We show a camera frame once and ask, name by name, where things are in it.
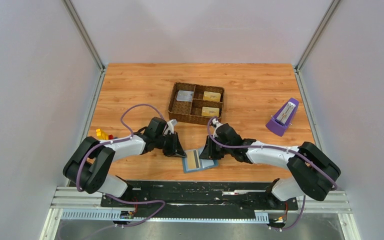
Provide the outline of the teal leather card holder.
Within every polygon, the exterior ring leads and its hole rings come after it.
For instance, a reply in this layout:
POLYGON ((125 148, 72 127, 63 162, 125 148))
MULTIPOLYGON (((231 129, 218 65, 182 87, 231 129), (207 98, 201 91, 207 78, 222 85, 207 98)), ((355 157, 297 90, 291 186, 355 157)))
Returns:
POLYGON ((203 159, 200 157, 203 149, 204 148, 201 147, 185 151, 186 157, 182 158, 182 167, 184 173, 199 172, 219 166, 218 160, 203 159))

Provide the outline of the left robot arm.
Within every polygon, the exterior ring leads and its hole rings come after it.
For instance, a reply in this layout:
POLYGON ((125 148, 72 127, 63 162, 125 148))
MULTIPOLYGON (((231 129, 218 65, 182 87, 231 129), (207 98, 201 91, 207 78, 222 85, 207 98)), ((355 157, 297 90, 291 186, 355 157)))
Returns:
POLYGON ((154 149, 162 150, 166 157, 186 157, 174 130, 176 124, 175 119, 165 121, 153 117, 148 126, 134 132, 133 136, 108 141, 88 136, 70 157, 62 174, 88 194, 100 192, 112 195, 120 206, 129 206, 133 201, 130 185, 120 177, 109 174, 112 162, 144 155, 154 149))

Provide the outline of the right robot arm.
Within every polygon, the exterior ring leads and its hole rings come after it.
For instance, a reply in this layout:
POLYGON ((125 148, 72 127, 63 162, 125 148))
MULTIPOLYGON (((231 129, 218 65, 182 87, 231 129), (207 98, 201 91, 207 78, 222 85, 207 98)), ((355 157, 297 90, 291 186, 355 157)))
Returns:
POLYGON ((278 209, 285 201, 308 196, 324 201, 330 191, 338 189, 340 168, 315 144, 305 141, 298 146, 266 144, 242 138, 229 124, 211 119, 201 159, 220 160, 230 155, 240 163, 270 165, 289 170, 291 177, 275 179, 267 189, 266 204, 278 209))

